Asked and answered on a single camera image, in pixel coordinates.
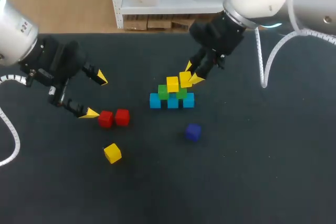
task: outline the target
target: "toy block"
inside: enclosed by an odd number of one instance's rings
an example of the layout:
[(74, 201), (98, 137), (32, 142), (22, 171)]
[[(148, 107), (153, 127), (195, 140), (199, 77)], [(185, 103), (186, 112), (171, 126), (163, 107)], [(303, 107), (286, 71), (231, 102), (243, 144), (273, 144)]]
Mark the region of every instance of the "toy block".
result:
[(121, 152), (116, 144), (111, 144), (104, 149), (104, 153), (108, 161), (113, 164), (119, 159), (121, 159)]
[(128, 110), (118, 109), (115, 116), (115, 124), (118, 126), (127, 126), (130, 122), (130, 112)]
[(177, 97), (177, 99), (185, 99), (185, 98), (187, 98), (187, 89), (180, 87), (178, 93), (176, 93), (176, 97)]
[(187, 93), (187, 97), (183, 99), (184, 108), (193, 108), (195, 107), (195, 98), (194, 93)]
[(180, 72), (180, 84), (181, 88), (190, 88), (193, 86), (192, 83), (189, 82), (189, 79), (191, 78), (191, 72)]
[(176, 98), (176, 94), (174, 93), (169, 94), (168, 109), (178, 109), (178, 107), (179, 107), (179, 100)]
[(197, 124), (189, 124), (185, 130), (185, 137), (188, 140), (197, 142), (201, 135), (201, 127)]
[(158, 94), (160, 100), (168, 100), (169, 99), (169, 93), (167, 91), (167, 85), (159, 85), (158, 86)]
[(149, 96), (149, 107), (151, 109), (160, 109), (161, 108), (161, 101), (159, 98), (159, 94), (151, 93)]
[(113, 123), (113, 113), (102, 111), (98, 117), (98, 123), (102, 128), (110, 128)]
[(178, 77), (167, 77), (167, 91), (168, 93), (178, 92), (179, 85), (178, 85)]

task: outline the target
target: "white cable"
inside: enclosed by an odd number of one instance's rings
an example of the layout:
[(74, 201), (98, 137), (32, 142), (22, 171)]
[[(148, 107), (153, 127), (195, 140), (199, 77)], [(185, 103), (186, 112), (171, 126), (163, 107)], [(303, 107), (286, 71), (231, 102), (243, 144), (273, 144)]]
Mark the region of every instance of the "white cable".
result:
[(266, 63), (266, 67), (265, 67), (265, 71), (264, 71), (264, 64), (263, 64), (263, 53), (261, 51), (261, 41), (260, 41), (260, 34), (259, 34), (259, 29), (256, 28), (255, 29), (255, 35), (256, 35), (256, 41), (257, 41), (257, 49), (258, 49), (258, 59), (259, 59), (259, 71), (260, 71), (260, 83), (261, 86), (263, 88), (267, 87), (268, 84), (268, 76), (269, 76), (269, 72), (271, 70), (271, 66), (272, 66), (272, 62), (275, 58), (275, 56), (277, 55), (278, 51), (280, 50), (280, 48), (290, 39), (299, 36), (299, 35), (305, 35), (305, 36), (314, 36), (320, 39), (323, 39), (329, 43), (332, 43), (333, 45), (336, 45), (336, 37), (328, 35), (328, 34), (323, 34), (323, 33), (319, 33), (317, 31), (313, 31), (313, 30), (308, 30), (308, 29), (303, 29), (301, 30), (301, 32), (298, 34), (296, 31), (291, 32), (290, 34), (284, 36), (284, 38), (282, 38), (277, 44), (276, 46), (273, 48), (271, 54), (268, 57), (267, 63)]
[[(25, 77), (15, 76), (13, 74), (10, 74), (8, 76), (0, 77), (0, 84), (4, 83), (5, 81), (9, 81), (9, 80), (14, 80), (14, 81), (17, 81), (17, 82), (19, 82), (23, 85), (26, 85), (26, 78)], [(17, 156), (17, 154), (19, 153), (20, 138), (19, 138), (19, 136), (16, 132), (16, 129), (14, 128), (14, 126), (12, 125), (12, 123), (10, 122), (10, 120), (8, 119), (8, 117), (5, 115), (5, 113), (2, 111), (1, 108), (0, 108), (0, 118), (5, 122), (5, 124), (9, 128), (10, 132), (13, 135), (14, 142), (15, 142), (15, 148), (14, 148), (14, 151), (11, 154), (11, 156), (9, 156), (8, 158), (6, 158), (5, 160), (0, 162), (0, 166), (3, 166), (5, 164), (8, 164), (10, 161), (12, 161)]]

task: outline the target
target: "block stack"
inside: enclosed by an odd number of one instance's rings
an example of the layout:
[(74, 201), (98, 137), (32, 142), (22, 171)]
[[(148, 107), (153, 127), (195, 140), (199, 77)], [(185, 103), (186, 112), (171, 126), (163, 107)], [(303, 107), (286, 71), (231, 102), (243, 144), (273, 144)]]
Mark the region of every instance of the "block stack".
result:
[(157, 93), (150, 94), (150, 108), (193, 108), (195, 106), (194, 93), (187, 92), (187, 88), (192, 86), (189, 82), (190, 78), (189, 71), (180, 72), (180, 83), (177, 76), (167, 77), (166, 85), (159, 85)]

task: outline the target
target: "cyan block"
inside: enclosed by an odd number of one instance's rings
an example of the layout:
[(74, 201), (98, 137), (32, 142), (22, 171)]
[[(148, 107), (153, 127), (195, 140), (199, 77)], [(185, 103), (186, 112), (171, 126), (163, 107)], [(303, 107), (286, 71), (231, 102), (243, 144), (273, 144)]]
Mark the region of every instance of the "cyan block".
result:
[(168, 109), (178, 109), (179, 100), (176, 97), (176, 93), (170, 93), (168, 99)]
[(195, 98), (194, 93), (187, 93), (187, 97), (183, 99), (184, 108), (194, 108), (195, 107)]
[(185, 130), (185, 137), (188, 140), (197, 142), (201, 135), (201, 127), (197, 124), (189, 124)]
[(151, 109), (160, 109), (161, 108), (161, 101), (159, 99), (159, 94), (151, 93), (149, 97), (149, 107)]

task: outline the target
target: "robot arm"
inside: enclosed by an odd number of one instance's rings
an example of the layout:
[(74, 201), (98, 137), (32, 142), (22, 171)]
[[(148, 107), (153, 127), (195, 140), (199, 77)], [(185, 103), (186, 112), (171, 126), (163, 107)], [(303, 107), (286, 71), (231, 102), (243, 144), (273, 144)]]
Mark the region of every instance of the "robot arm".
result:
[(72, 99), (65, 99), (69, 80), (82, 70), (100, 85), (107, 80), (87, 62), (85, 52), (76, 41), (61, 44), (52, 36), (40, 36), (38, 27), (17, 11), (8, 0), (0, 0), (0, 65), (18, 63), (28, 75), (26, 85), (34, 80), (50, 87), (49, 103), (61, 106), (78, 118), (92, 118), (98, 114)]
[(213, 65), (224, 67), (225, 57), (240, 44), (246, 29), (291, 23), (297, 33), (305, 28), (336, 34), (336, 0), (224, 0), (223, 7), (224, 11), (211, 22), (195, 22), (190, 28), (203, 52), (202, 57), (201, 50), (192, 57), (186, 68), (193, 74), (192, 84), (205, 80)]

